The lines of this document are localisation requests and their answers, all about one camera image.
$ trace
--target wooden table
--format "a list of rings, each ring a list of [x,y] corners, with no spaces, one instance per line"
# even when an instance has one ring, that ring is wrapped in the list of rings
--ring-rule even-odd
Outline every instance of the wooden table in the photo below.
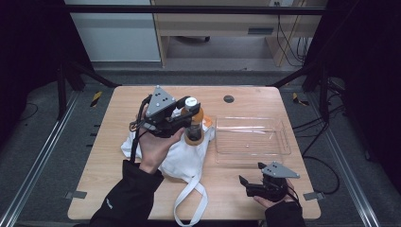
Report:
[[[273,87],[253,86],[162,86],[169,94],[179,99],[194,96],[201,103],[205,114],[215,117],[248,116],[280,118],[287,131],[291,154],[283,156],[283,165],[301,175],[293,179],[304,218],[314,219],[321,214],[316,200],[305,201],[303,194],[312,192],[295,136],[279,91]],[[129,123],[135,119],[141,101],[152,94],[154,86],[122,86],[113,93],[107,112],[99,129],[92,152],[79,181],[77,191],[87,192],[85,199],[72,200],[68,217],[89,219],[100,207],[108,192],[121,178],[122,161],[125,159],[121,145],[129,134]],[[233,96],[235,101],[226,103],[224,96]],[[262,178],[257,163],[254,166],[218,164],[215,160],[216,140],[210,142],[203,166],[201,183],[207,190],[209,203],[202,219],[264,219],[264,208],[246,196],[245,187],[239,183],[242,175],[250,183],[260,183]],[[260,160],[269,164],[270,160]],[[186,186],[182,180],[166,177],[155,193],[155,203],[149,219],[174,219],[173,205]],[[193,192],[179,206],[181,219],[191,219],[201,195]]]

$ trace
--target bottle cap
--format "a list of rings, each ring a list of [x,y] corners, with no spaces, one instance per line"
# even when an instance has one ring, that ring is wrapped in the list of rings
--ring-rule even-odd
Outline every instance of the bottle cap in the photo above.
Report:
[[[192,108],[193,106],[197,105],[198,101],[196,98],[194,97],[189,97],[185,100],[185,108],[187,110],[189,110],[190,108]]]

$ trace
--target clear plastic container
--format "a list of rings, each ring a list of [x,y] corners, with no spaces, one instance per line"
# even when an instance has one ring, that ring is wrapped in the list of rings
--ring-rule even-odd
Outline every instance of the clear plastic container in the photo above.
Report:
[[[282,162],[282,156],[291,153],[281,119],[218,117],[216,121],[218,163]]]

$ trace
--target person's arm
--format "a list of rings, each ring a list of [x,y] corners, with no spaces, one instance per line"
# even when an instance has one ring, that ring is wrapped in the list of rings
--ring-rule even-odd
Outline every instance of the person's arm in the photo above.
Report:
[[[159,138],[141,129],[141,163],[123,161],[123,179],[106,196],[90,224],[77,227],[144,226],[153,207],[154,192],[164,178],[158,167],[170,147],[180,141],[183,131],[184,128],[170,138]]]
[[[123,161],[123,179],[86,226],[143,226],[153,206],[154,192],[162,181],[159,170],[149,174],[139,169],[139,164]]]
[[[281,201],[265,211],[269,227],[304,227],[302,207],[295,201]]]
[[[289,180],[287,180],[287,183],[288,193],[293,197],[294,186]],[[253,197],[253,199],[267,208],[265,211],[265,218],[268,227],[305,227],[305,221],[302,216],[302,207],[292,197],[286,195],[278,202],[268,201],[257,196]]]

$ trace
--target black cable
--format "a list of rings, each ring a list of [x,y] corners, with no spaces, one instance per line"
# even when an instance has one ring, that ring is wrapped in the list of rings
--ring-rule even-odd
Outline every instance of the black cable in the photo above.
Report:
[[[300,203],[300,198],[298,197],[298,194],[297,194],[297,192],[292,188],[292,187],[288,187],[289,189],[291,189],[291,191],[294,193],[294,195],[296,196],[296,197],[294,197],[293,195],[291,195],[291,193],[289,193],[289,192],[287,192],[287,195],[289,195],[294,201],[296,201],[297,202],[297,204],[298,204],[298,206],[300,207],[300,208],[302,208],[302,205],[301,205],[301,203]]]
[[[333,110],[331,110],[329,113],[331,114],[331,113],[333,113],[334,111],[336,111],[336,110],[338,110],[338,109],[340,109],[340,108],[343,108],[343,107],[344,107],[344,105],[339,105],[338,107],[336,107],[336,108],[334,108]],[[306,123],[304,123],[304,124],[302,124],[302,125],[293,127],[292,129],[293,129],[293,130],[296,130],[296,129],[305,127],[305,126],[310,125],[310,124],[312,124],[312,123],[314,123],[314,122],[316,122],[316,121],[318,121],[318,120],[321,120],[321,119],[323,119],[322,116],[320,116],[320,117],[318,117],[318,118],[316,118],[316,119],[314,119],[314,120],[308,121],[308,122],[306,122]]]
[[[280,15],[277,15],[277,29],[278,29],[278,30],[277,30],[276,39],[277,39],[278,46],[280,47],[281,51],[283,51],[284,57],[286,57],[286,60],[287,60],[287,62],[288,62],[289,65],[291,65],[291,66],[297,66],[297,67],[298,67],[298,66],[302,66],[302,65],[295,65],[295,64],[292,64],[292,63],[289,61],[288,56],[287,56],[286,52],[284,51],[283,46],[281,46],[280,41],[279,41],[279,39],[278,39],[278,33],[279,33],[280,30],[282,31],[282,29],[280,29],[280,28],[281,28]],[[287,37],[286,37],[286,35],[284,34],[284,32],[283,32],[283,35],[284,35],[284,38],[286,39],[286,41],[287,41],[287,43],[288,43],[288,45],[289,45],[289,42],[288,42]]]
[[[300,54],[299,53],[300,43],[301,43],[301,40],[303,40],[303,39],[305,39],[304,40],[304,49],[303,49],[303,54]],[[307,45],[308,45],[308,39],[309,38],[307,38],[307,37],[305,37],[305,38],[300,37],[300,38],[298,38],[298,43],[297,43],[297,56],[298,56],[298,59],[301,60],[301,63],[302,63],[303,66],[304,66],[305,58],[306,58],[306,52],[307,52],[306,50],[307,50]]]
[[[139,144],[139,138],[145,134],[147,131],[145,131],[143,134],[139,135],[139,130],[141,129],[140,127],[140,122],[141,122],[141,118],[142,118],[142,112],[144,111],[145,105],[150,103],[150,99],[151,99],[152,95],[147,96],[141,103],[141,106],[139,107],[139,111],[138,111],[138,117],[136,119],[136,125],[138,126],[135,129],[135,138],[133,138],[132,140],[132,147],[131,147],[131,157],[130,157],[130,162],[135,163],[135,153],[136,153],[136,149],[138,148],[138,144]]]
[[[295,23],[294,23],[294,25],[292,26],[291,33],[294,31],[294,28],[295,28]],[[279,42],[279,39],[278,39],[278,33],[279,33],[279,31],[281,31],[281,33],[283,34],[284,39],[285,39],[286,42],[287,42],[287,46],[289,47],[289,50],[291,51],[292,56],[295,58],[296,61],[300,62],[301,65],[295,65],[295,64],[292,64],[292,63],[289,61],[288,56],[287,56],[286,52],[284,51],[283,46],[282,46],[282,45],[280,44],[280,42]],[[284,54],[284,56],[286,57],[286,60],[287,60],[288,64],[291,65],[291,66],[303,66],[303,65],[304,65],[304,60],[301,60],[301,61],[300,61],[300,60],[297,58],[297,56],[294,54],[294,52],[293,52],[293,50],[292,50],[292,48],[291,48],[291,44],[290,44],[289,40],[287,39],[287,36],[286,36],[286,34],[284,33],[283,28],[281,27],[280,14],[277,14],[277,35],[276,35],[276,38],[277,38],[277,43],[278,43],[280,49],[283,51],[283,54]]]
[[[337,116],[337,114],[338,114],[339,112],[343,111],[343,109],[344,109],[344,105],[339,105],[339,106],[336,107],[335,109],[331,110],[329,113],[330,113],[330,114],[331,114],[331,113],[335,113],[335,114],[334,114],[334,116],[330,117],[329,119],[334,119],[334,118]],[[314,122],[314,121],[317,121],[317,120],[320,120],[320,119],[322,119],[322,118],[319,117],[319,118],[313,120],[313,122]],[[306,125],[310,125],[310,124],[313,123],[313,122],[305,123],[305,124],[303,124],[303,127],[306,126]],[[310,128],[313,128],[313,127],[315,127],[315,126],[318,126],[319,124],[322,124],[322,121],[320,121],[320,122],[318,122],[318,123],[316,123],[316,124],[314,124],[314,125],[311,125],[311,126],[305,128],[305,129],[303,129],[303,130],[295,131],[294,133],[298,133],[298,132],[301,132],[301,131],[306,131],[306,130],[308,130],[308,129],[310,129]]]
[[[334,96],[340,96],[340,95],[341,95],[340,93],[335,93],[335,94],[331,95],[327,100],[330,100],[330,99],[333,98]]]
[[[301,7],[304,6],[304,3],[305,3],[305,0],[301,3]],[[304,41],[304,56],[303,56],[302,66],[304,66],[304,64],[305,64],[308,43],[309,43],[309,38],[305,37],[305,41]]]
[[[325,195],[331,195],[331,194],[336,193],[336,192],[340,189],[340,177],[339,177],[339,175],[336,173],[336,171],[335,171],[329,164],[325,163],[324,161],[322,161],[322,160],[320,160],[320,159],[318,159],[318,158],[312,157],[312,156],[304,156],[304,159],[311,159],[311,160],[315,160],[315,161],[317,161],[317,162],[320,162],[321,164],[323,164],[323,165],[325,165],[326,167],[328,167],[328,168],[334,173],[334,176],[336,176],[337,185],[336,185],[336,187],[335,187],[332,191],[327,191],[327,192],[325,192],[325,191],[317,190],[317,189],[313,188],[314,191],[322,192],[322,193],[324,193]]]
[[[312,145],[318,140],[318,138],[326,131],[328,128],[328,123],[324,123],[324,126],[322,127],[321,131],[316,135],[316,137],[312,140],[312,142],[307,146],[307,148],[304,150],[302,153],[302,157],[304,157],[307,153],[307,151],[312,147]]]
[[[309,137],[315,137],[316,135],[296,135],[295,137],[296,138],[309,138]]]
[[[24,120],[29,119],[29,118],[32,117],[34,114],[36,114],[36,112],[38,112],[38,110],[39,110],[38,105],[36,105],[36,104],[34,104],[34,103],[28,102],[26,105],[32,105],[32,106],[34,106],[34,107],[35,107],[35,111],[34,111],[33,113],[31,113],[29,116],[26,116],[26,117],[24,117],[24,118],[19,119],[19,121],[24,121]]]

